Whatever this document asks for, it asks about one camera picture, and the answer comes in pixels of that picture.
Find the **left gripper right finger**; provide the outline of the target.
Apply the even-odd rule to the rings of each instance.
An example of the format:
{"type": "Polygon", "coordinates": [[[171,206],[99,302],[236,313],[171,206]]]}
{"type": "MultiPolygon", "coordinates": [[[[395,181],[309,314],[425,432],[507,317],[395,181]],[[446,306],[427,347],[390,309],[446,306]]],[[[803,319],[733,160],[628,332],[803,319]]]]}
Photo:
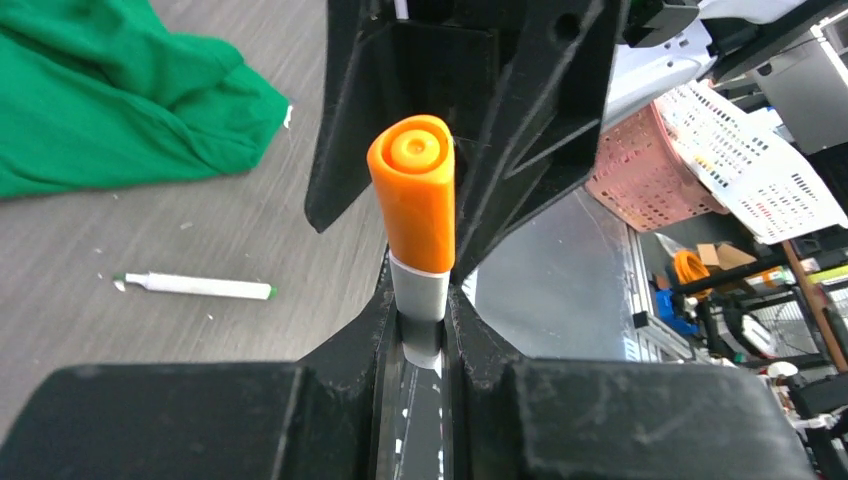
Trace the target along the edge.
{"type": "Polygon", "coordinates": [[[742,369],[530,358],[458,287],[445,318],[451,479],[811,479],[772,393],[742,369]]]}

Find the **orange pen cap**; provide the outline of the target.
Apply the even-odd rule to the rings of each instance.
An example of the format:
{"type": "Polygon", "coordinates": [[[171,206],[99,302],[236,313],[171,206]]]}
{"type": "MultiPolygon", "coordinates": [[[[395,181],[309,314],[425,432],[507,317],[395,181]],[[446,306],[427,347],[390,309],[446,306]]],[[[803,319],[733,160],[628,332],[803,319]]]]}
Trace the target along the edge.
{"type": "Polygon", "coordinates": [[[433,115],[403,119],[367,152],[390,251],[431,274],[455,264],[455,150],[446,123],[433,115]]]}

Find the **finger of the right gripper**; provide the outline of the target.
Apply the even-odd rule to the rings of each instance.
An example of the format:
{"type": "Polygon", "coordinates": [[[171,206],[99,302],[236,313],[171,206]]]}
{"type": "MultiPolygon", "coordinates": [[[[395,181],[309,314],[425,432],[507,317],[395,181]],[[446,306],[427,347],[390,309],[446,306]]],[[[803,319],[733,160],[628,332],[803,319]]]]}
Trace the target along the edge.
{"type": "Polygon", "coordinates": [[[458,192],[460,283],[595,162],[626,1],[526,1],[458,192]]]}
{"type": "Polygon", "coordinates": [[[365,155],[376,136],[417,114],[440,117],[467,168],[483,138],[497,84],[500,1],[327,4],[323,111],[305,215],[327,230],[370,185],[365,155]]]}

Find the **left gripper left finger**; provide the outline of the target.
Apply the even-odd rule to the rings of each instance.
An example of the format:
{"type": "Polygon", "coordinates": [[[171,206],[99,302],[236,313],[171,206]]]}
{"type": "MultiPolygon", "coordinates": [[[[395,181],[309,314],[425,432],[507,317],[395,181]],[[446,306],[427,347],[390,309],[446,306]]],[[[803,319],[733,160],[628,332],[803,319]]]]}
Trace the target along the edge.
{"type": "Polygon", "coordinates": [[[383,479],[394,292],[295,362],[83,364],[33,392],[5,479],[383,479]]]}

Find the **white marker blue tip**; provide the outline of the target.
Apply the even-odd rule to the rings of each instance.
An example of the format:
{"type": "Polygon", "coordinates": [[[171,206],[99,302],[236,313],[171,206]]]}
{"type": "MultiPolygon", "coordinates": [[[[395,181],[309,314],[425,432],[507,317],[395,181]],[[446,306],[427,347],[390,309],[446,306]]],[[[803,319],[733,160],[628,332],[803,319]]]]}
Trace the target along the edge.
{"type": "Polygon", "coordinates": [[[439,371],[450,272],[412,268],[392,251],[389,267],[404,356],[419,368],[439,371]]]}

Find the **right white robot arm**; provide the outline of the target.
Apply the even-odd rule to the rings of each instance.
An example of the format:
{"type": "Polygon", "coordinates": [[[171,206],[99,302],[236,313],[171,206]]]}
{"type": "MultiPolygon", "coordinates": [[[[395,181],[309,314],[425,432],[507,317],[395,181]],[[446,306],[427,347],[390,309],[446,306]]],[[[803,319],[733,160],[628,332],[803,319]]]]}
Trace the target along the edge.
{"type": "Polygon", "coordinates": [[[392,124],[441,118],[457,147],[466,277],[583,185],[601,133],[666,91],[723,81],[838,10],[822,1],[331,1],[305,215],[326,230],[369,186],[392,124]]]}

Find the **white marker green tip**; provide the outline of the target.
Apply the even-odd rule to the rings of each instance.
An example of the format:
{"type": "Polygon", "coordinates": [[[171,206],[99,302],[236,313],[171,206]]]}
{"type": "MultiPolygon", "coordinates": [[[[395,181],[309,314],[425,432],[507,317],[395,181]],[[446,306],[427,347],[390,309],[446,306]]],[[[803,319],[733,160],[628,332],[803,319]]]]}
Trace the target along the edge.
{"type": "Polygon", "coordinates": [[[113,281],[117,284],[136,285],[145,290],[160,293],[249,300],[270,300],[278,293],[277,288],[268,283],[201,278],[156,272],[119,273],[113,277],[113,281]]]}

